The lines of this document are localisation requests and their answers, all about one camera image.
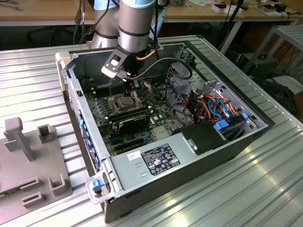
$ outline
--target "power supply label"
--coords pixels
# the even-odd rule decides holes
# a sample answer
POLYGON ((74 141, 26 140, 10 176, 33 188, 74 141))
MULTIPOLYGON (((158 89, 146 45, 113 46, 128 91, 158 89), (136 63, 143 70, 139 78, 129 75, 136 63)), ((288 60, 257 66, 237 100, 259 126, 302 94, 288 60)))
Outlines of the power supply label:
POLYGON ((180 165, 177 156, 168 143, 145 151, 141 153, 141 156, 150 170, 150 173, 154 176, 180 165))

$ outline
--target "metal shelf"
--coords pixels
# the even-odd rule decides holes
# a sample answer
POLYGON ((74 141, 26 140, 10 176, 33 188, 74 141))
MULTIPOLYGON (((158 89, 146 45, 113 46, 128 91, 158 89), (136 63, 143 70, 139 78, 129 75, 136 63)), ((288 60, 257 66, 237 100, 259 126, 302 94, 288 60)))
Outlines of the metal shelf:
POLYGON ((270 54, 273 54, 276 51, 283 40, 290 42, 293 46, 297 47, 301 51, 303 50, 303 26, 274 26, 269 31, 256 52, 253 54, 252 58, 245 66, 243 72, 247 73, 250 70, 253 63, 260 56, 261 52, 264 50, 274 35, 278 35, 280 39, 270 50, 270 54))

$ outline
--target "metal workbench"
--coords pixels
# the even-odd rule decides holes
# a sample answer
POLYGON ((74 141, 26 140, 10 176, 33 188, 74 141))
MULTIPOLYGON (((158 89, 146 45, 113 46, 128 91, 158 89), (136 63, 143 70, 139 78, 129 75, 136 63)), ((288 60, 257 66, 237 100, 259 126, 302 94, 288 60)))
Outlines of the metal workbench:
MULTIPOLYGON (((88 177, 61 95, 54 54, 85 45, 0 52, 0 129, 18 115, 24 130, 49 123, 57 129, 73 194, 3 226, 303 226, 303 125, 206 40, 189 40, 255 102, 276 125, 235 159, 133 213, 104 224, 89 201, 88 177)), ((212 74, 198 62, 208 78, 212 74)))

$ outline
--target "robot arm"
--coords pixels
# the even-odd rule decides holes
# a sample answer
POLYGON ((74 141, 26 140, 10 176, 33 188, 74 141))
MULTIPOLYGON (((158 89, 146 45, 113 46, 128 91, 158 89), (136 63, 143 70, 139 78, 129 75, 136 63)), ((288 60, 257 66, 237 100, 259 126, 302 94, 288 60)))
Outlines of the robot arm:
POLYGON ((127 71, 136 74, 140 66, 133 68, 136 64, 134 61, 143 61, 149 56, 145 50, 155 0, 121 0, 119 9, 107 0, 95 1, 96 21, 104 14, 104 8, 108 4, 108 12, 98 23, 91 46, 98 48, 118 45, 102 68, 108 77, 114 78, 122 67, 126 68, 123 73, 127 71))

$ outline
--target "open computer chassis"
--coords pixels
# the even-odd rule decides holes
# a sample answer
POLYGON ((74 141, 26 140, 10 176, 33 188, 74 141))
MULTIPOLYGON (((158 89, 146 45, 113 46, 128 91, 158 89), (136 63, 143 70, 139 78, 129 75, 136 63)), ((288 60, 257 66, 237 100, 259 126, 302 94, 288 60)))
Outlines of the open computer chassis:
MULTIPOLYGON (((121 81, 101 74, 112 49, 56 54, 67 107, 91 170, 89 196, 101 204, 106 223, 233 159, 274 125, 190 42, 161 42, 161 47, 161 57, 191 65, 193 77, 178 79, 175 75, 184 76, 187 69, 162 62, 135 83, 129 96, 121 81), (207 81, 196 62, 215 79, 207 81)), ((149 58, 141 70, 156 60, 149 58)))

